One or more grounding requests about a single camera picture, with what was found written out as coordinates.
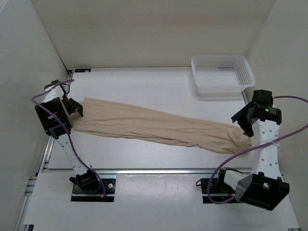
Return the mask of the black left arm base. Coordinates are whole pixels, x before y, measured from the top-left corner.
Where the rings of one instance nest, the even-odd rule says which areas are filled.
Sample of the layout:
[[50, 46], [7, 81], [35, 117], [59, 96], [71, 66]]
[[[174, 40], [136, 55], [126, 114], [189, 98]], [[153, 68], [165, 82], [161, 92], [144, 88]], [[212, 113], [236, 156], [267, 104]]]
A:
[[69, 179], [73, 183], [71, 201], [72, 202], [114, 202], [116, 178], [103, 178], [105, 194], [100, 182], [93, 183], [89, 187], [81, 189], [77, 180], [73, 177]]

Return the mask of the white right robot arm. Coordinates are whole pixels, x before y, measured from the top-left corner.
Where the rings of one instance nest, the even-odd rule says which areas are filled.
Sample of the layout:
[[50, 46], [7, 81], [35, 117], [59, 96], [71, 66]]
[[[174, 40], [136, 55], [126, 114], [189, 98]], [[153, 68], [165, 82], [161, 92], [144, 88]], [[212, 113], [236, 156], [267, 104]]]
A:
[[272, 211], [289, 193], [278, 165], [278, 137], [282, 114], [271, 101], [253, 100], [232, 116], [244, 134], [254, 139], [254, 163], [249, 174], [223, 168], [224, 176], [216, 180], [221, 192], [235, 191], [238, 202]]

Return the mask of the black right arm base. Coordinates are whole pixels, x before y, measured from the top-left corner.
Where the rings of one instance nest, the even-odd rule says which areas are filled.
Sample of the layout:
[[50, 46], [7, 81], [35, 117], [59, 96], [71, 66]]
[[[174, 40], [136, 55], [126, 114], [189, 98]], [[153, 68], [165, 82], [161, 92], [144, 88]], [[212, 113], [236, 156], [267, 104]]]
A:
[[[203, 204], [212, 203], [208, 199], [208, 196], [207, 196], [208, 182], [209, 182], [209, 178], [201, 178], [195, 183], [196, 187], [201, 188]], [[222, 201], [225, 201], [235, 196], [235, 191], [231, 186], [227, 185], [226, 183], [219, 180], [218, 178], [213, 178], [212, 185], [210, 187], [210, 195], [213, 200], [217, 202], [222, 202]]]

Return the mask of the beige trousers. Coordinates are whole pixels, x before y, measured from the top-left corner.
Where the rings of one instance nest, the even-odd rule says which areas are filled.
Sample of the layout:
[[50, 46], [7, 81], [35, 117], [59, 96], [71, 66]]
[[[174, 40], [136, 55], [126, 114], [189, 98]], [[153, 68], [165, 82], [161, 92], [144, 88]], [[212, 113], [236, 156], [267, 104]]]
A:
[[112, 138], [199, 147], [237, 154], [253, 145], [240, 127], [169, 114], [140, 106], [84, 98], [83, 115], [73, 115], [75, 131]]

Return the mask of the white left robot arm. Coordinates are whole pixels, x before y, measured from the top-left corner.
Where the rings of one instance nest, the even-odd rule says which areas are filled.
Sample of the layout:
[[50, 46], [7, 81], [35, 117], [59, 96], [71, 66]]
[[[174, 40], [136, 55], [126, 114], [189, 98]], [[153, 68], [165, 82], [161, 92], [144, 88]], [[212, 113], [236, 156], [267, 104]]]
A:
[[70, 161], [75, 176], [70, 181], [91, 193], [97, 192], [101, 181], [97, 178], [91, 165], [84, 163], [76, 154], [70, 134], [73, 127], [70, 116], [78, 113], [83, 116], [83, 107], [72, 98], [68, 98], [66, 84], [58, 80], [44, 87], [44, 100], [35, 102], [35, 111], [46, 134], [53, 137], [62, 147]]

